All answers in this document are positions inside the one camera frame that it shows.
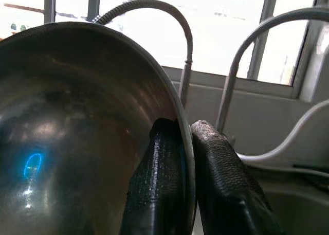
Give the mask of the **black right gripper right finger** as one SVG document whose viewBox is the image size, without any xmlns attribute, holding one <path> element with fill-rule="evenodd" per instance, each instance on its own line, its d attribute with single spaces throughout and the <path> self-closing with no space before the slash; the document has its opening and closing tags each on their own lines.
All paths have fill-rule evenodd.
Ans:
<svg viewBox="0 0 329 235">
<path fill-rule="evenodd" d="M 204 235 L 285 235 L 257 180 L 217 129 L 191 125 Z"/>
</svg>

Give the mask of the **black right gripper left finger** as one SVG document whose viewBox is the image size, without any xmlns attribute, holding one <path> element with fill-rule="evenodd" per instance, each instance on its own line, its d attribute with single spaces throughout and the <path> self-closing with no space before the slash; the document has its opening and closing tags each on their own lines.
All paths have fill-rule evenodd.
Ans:
<svg viewBox="0 0 329 235">
<path fill-rule="evenodd" d="M 120 235 L 187 235 L 185 164 L 177 120 L 158 118 L 126 194 Z"/>
</svg>

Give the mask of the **stainless steel bowl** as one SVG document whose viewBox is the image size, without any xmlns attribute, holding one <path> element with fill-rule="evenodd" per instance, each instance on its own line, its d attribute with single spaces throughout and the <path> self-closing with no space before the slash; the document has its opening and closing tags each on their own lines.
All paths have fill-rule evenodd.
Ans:
<svg viewBox="0 0 329 235">
<path fill-rule="evenodd" d="M 0 41 L 0 235 L 119 235 L 158 118 L 179 123 L 191 235 L 192 136 L 158 62 L 92 23 L 51 23 Z"/>
</svg>

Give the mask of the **stainless steel sink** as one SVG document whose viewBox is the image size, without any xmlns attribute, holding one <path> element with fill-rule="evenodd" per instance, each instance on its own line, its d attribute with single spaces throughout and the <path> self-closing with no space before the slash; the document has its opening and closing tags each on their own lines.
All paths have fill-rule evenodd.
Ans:
<svg viewBox="0 0 329 235">
<path fill-rule="evenodd" d="M 329 178 L 249 167 L 287 235 L 329 235 Z"/>
</svg>

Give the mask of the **grey flexible sprayer faucet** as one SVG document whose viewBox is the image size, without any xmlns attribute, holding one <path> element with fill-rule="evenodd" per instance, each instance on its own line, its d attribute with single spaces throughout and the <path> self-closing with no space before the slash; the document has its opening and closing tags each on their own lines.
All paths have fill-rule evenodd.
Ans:
<svg viewBox="0 0 329 235">
<path fill-rule="evenodd" d="M 182 27 L 187 41 L 187 56 L 186 56 L 184 68 L 181 73 L 178 94 L 182 105 L 186 106 L 188 88 L 189 88 L 191 72 L 192 72 L 191 67 L 192 67 L 192 55 L 193 55 L 193 36 L 186 18 L 176 7 L 159 0 L 130 0 L 111 9 L 104 15 L 98 15 L 94 17 L 92 22 L 95 24 L 105 26 L 108 23 L 110 23 L 114 18 L 136 9 L 161 10 L 174 17 Z"/>
</svg>

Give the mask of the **grey gooseneck faucet pipe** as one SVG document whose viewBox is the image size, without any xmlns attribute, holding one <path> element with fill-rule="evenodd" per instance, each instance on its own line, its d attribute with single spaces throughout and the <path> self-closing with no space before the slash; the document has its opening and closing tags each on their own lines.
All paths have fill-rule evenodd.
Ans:
<svg viewBox="0 0 329 235">
<path fill-rule="evenodd" d="M 274 16 L 269 19 L 266 19 L 246 38 L 246 40 L 239 47 L 230 66 L 229 74 L 225 79 L 222 99 L 216 120 L 216 128 L 218 131 L 220 132 L 223 131 L 225 127 L 226 118 L 228 115 L 233 89 L 235 85 L 236 74 L 239 68 L 240 60 L 245 50 L 259 36 L 261 36 L 264 32 L 270 30 L 271 28 L 286 22 L 299 21 L 299 20 L 318 20 L 318 21 L 329 23 L 329 8 L 324 8 L 324 7 L 302 8 L 302 9 L 285 12 L 278 16 Z"/>
</svg>

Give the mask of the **white window frame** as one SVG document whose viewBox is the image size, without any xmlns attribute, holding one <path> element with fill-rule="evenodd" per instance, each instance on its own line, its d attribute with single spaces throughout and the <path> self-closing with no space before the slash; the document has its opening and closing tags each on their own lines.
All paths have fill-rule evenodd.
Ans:
<svg viewBox="0 0 329 235">
<path fill-rule="evenodd" d="M 87 22 L 130 0 L 0 0 L 0 40 L 50 22 Z M 193 35 L 190 83 L 222 88 L 238 47 L 263 21 L 329 0 L 160 0 L 174 5 Z M 243 54 L 237 90 L 310 100 L 318 76 L 315 53 L 323 53 L 328 34 L 321 22 L 296 21 L 263 33 Z"/>
</svg>

